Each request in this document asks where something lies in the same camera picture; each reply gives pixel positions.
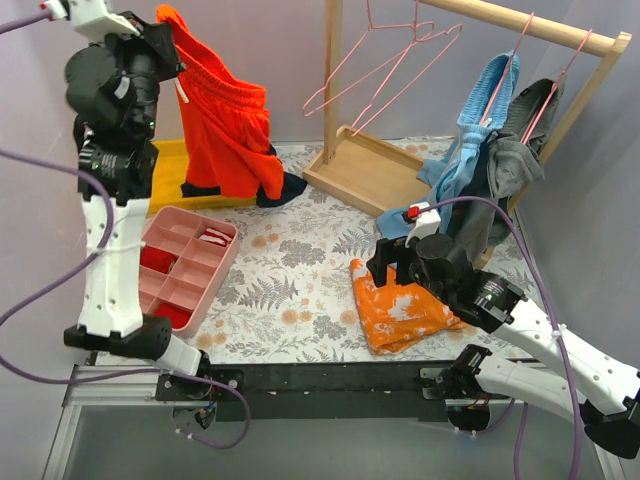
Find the bright orange-red shorts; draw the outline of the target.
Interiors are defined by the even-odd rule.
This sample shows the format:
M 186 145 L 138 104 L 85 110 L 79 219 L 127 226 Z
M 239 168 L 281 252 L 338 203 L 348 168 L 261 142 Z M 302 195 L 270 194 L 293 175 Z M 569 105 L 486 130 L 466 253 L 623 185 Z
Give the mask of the bright orange-red shorts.
M 222 144 L 266 151 L 271 145 L 266 89 L 234 77 L 218 54 L 190 32 L 175 8 L 158 6 L 156 20 L 171 26 L 185 65 L 175 88 L 189 160 L 217 153 Z

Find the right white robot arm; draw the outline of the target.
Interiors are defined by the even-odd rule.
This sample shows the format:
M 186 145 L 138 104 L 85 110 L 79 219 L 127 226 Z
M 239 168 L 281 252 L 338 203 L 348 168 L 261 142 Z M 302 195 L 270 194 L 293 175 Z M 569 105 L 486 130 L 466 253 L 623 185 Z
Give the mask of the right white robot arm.
M 461 246 L 443 234 L 421 240 L 381 239 L 366 266 L 374 283 L 416 284 L 463 322 L 526 351 L 539 371 L 467 345 L 452 366 L 429 381 L 441 394 L 481 392 L 514 397 L 582 426 L 587 437 L 625 459 L 639 453 L 639 371 L 599 351 L 545 312 L 505 278 L 475 268 Z

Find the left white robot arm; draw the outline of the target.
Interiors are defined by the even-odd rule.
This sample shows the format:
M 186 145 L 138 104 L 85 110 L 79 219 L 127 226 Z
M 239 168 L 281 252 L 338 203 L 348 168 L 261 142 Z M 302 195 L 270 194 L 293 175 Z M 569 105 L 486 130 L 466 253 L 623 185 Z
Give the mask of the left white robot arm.
M 73 136 L 86 225 L 84 301 L 65 345 L 144 360 L 179 371 L 178 387 L 193 400 L 213 386 L 203 354 L 173 334 L 169 319 L 146 314 L 139 298 L 143 227 L 158 150 L 153 145 L 160 84 L 184 69 L 165 23 L 123 15 L 131 32 L 98 34 L 65 66 L 66 100 L 75 111 Z

